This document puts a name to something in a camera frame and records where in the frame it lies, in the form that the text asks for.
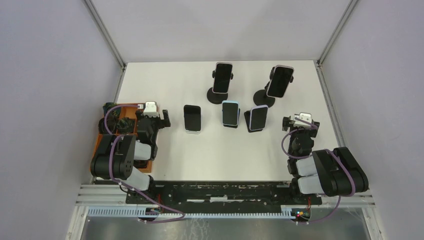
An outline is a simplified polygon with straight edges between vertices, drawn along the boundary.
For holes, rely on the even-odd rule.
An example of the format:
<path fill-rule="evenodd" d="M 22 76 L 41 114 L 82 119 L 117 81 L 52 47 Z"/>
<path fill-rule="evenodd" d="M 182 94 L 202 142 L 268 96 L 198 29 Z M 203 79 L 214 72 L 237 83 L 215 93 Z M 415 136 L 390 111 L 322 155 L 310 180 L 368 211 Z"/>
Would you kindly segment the black phone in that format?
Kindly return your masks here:
<path fill-rule="evenodd" d="M 201 107 L 186 104 L 183 107 L 184 128 L 189 132 L 200 132 L 202 129 Z"/>

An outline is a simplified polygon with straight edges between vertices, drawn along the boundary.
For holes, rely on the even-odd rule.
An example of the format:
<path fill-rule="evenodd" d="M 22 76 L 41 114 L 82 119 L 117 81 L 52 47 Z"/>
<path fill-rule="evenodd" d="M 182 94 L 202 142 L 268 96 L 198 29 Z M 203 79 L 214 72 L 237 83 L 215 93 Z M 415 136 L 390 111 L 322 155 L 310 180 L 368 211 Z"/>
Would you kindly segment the lilac case phone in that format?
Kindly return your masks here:
<path fill-rule="evenodd" d="M 269 107 L 267 105 L 258 105 L 250 110 L 249 130 L 263 130 L 267 122 L 267 114 Z"/>

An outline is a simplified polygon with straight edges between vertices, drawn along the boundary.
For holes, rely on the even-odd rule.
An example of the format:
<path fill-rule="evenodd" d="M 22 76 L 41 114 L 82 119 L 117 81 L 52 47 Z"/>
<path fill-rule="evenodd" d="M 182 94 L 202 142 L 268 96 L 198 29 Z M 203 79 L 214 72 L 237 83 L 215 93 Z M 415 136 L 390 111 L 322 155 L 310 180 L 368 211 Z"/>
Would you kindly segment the light blue case phone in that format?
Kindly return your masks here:
<path fill-rule="evenodd" d="M 239 103 L 233 100 L 222 102 L 222 123 L 227 125 L 237 125 Z"/>

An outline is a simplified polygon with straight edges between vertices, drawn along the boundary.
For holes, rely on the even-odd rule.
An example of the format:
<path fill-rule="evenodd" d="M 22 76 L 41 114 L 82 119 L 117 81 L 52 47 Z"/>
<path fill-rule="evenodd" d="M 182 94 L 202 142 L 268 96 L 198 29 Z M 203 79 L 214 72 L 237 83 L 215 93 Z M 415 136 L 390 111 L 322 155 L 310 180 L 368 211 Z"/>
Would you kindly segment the white folding phone stand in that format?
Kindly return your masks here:
<path fill-rule="evenodd" d="M 186 133 L 188 134 L 192 134 L 192 135 L 198 135 L 201 133 L 201 131 L 191 131 L 191 130 L 186 130 Z"/>

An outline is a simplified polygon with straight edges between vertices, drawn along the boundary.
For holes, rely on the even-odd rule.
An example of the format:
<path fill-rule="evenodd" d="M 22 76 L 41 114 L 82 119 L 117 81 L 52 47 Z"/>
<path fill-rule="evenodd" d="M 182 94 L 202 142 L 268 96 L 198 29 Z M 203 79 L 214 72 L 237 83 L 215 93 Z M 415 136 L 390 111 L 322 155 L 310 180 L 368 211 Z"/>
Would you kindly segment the black folding phone stand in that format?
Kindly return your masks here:
<path fill-rule="evenodd" d="M 239 123 L 240 123 L 240 111 L 241 111 L 241 109 L 238 108 L 238 111 L 237 111 L 237 124 L 236 125 L 230 125 L 230 124 L 224 124 L 223 123 L 223 126 L 224 127 L 227 127 L 227 128 L 237 129 L 238 126 L 239 126 Z"/>

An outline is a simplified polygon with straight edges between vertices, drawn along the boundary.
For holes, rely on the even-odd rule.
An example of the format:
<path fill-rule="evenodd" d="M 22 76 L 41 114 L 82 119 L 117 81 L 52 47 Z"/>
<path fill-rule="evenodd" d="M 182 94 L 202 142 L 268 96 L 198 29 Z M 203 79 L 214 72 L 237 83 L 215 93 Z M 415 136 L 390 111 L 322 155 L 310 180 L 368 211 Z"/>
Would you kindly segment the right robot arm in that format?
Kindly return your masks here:
<path fill-rule="evenodd" d="M 282 151 L 293 176 L 288 196 L 295 204 L 302 204 L 309 195 L 351 197 L 369 189 L 367 175 L 347 147 L 313 149 L 319 126 L 304 112 L 282 120 L 282 130 L 287 132 L 283 140 L 289 141 Z"/>

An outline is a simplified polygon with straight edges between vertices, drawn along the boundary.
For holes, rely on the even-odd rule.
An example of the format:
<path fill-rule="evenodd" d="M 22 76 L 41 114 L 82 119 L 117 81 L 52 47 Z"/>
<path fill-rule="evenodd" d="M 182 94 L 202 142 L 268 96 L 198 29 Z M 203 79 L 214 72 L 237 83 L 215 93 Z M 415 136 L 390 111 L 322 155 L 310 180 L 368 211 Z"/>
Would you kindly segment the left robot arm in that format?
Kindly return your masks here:
<path fill-rule="evenodd" d="M 159 130 L 171 127 L 168 110 L 163 117 L 148 116 L 137 110 L 133 133 L 100 134 L 90 162 L 90 173 L 103 180 L 117 180 L 131 190 L 138 189 L 138 197 L 145 204 L 153 203 L 157 190 L 152 187 L 153 178 L 140 170 L 141 162 L 150 164 L 158 152 Z"/>

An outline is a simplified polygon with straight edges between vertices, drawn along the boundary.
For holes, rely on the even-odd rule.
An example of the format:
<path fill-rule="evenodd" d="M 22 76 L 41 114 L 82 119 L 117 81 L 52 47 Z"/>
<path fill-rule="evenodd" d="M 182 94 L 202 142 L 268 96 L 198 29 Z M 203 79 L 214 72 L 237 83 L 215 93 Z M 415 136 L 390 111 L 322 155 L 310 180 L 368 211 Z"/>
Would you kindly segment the clear case phone on stand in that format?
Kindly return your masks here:
<path fill-rule="evenodd" d="M 266 95 L 272 98 L 282 98 L 290 83 L 293 82 L 294 68 L 285 65 L 276 65 L 270 73 Z"/>

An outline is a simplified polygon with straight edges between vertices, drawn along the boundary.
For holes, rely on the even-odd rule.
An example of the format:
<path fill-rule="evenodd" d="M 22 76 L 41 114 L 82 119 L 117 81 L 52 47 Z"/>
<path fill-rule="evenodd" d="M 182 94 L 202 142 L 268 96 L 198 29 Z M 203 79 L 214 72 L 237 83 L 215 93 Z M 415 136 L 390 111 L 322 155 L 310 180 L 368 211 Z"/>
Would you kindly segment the black round base stand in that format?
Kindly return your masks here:
<path fill-rule="evenodd" d="M 211 87 L 211 88 L 209 88 L 208 89 L 208 91 L 207 91 L 207 93 L 206 93 L 206 97 L 207 97 L 207 100 L 210 102 L 210 103 L 212 103 L 212 104 L 215 104 L 215 105 L 219 105 L 219 104 L 221 104 L 223 101 L 225 101 L 225 100 L 227 100 L 228 99 L 228 91 L 229 91 L 229 88 L 230 88 L 230 81 L 232 80 L 234 78 L 234 74 L 233 74 L 233 72 L 231 71 L 231 73 L 230 73 L 230 78 L 229 78 L 229 80 L 226 82 L 226 87 L 227 87 L 227 91 L 224 93 L 224 92 L 214 92 L 213 91 L 213 86 Z"/>

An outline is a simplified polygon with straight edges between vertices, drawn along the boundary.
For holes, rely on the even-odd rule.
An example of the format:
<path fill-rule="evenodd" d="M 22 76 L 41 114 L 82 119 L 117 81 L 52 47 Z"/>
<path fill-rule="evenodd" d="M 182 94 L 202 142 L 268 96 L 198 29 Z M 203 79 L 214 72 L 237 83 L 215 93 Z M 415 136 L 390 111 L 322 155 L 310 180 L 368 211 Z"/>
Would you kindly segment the pink case phone on stand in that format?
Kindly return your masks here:
<path fill-rule="evenodd" d="M 212 92 L 216 94 L 227 94 L 230 81 L 233 78 L 233 64 L 229 62 L 217 62 L 212 72 L 214 79 Z"/>

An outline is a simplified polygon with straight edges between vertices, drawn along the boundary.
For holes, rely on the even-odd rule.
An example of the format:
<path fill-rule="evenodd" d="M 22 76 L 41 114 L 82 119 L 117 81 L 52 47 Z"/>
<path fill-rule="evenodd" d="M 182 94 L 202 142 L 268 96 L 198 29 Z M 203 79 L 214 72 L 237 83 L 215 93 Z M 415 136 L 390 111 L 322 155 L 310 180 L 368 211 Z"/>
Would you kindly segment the floral cloth roll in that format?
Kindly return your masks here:
<path fill-rule="evenodd" d="M 121 118 L 116 124 L 119 134 L 131 134 L 134 131 L 134 121 L 128 117 Z"/>

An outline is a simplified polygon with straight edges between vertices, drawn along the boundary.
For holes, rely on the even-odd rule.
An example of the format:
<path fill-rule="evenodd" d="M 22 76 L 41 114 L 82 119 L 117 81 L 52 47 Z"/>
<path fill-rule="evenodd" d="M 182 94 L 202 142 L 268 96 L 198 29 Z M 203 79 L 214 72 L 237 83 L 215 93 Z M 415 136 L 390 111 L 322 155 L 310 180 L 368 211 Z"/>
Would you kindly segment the orange wooden organizer tray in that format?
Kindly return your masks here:
<path fill-rule="evenodd" d="M 117 104 L 117 103 L 106 103 L 103 106 L 103 110 L 104 110 L 104 114 L 106 114 L 108 112 L 108 110 L 114 106 L 122 106 L 119 107 L 118 109 L 114 109 L 109 115 L 108 118 L 111 120 L 107 121 L 108 127 L 111 130 L 111 132 L 118 136 L 119 133 L 117 131 L 117 122 L 124 118 L 130 118 L 134 121 L 134 129 L 132 133 L 128 133 L 130 135 L 136 135 L 137 133 L 137 128 L 136 128 L 136 111 L 137 108 L 136 107 L 128 107 L 128 106 L 123 106 L 125 105 L 125 103 L 123 104 Z M 93 157 L 94 154 L 96 153 L 96 150 L 101 142 L 101 139 L 103 137 L 104 134 L 107 134 L 108 132 L 105 129 L 105 125 L 104 125 L 104 118 L 101 118 L 100 121 L 98 122 L 98 135 L 97 135 L 97 139 L 95 142 L 95 146 L 93 148 Z M 147 173 L 150 174 L 152 172 L 152 167 L 153 167 L 153 160 L 134 160 L 134 166 L 142 173 Z"/>

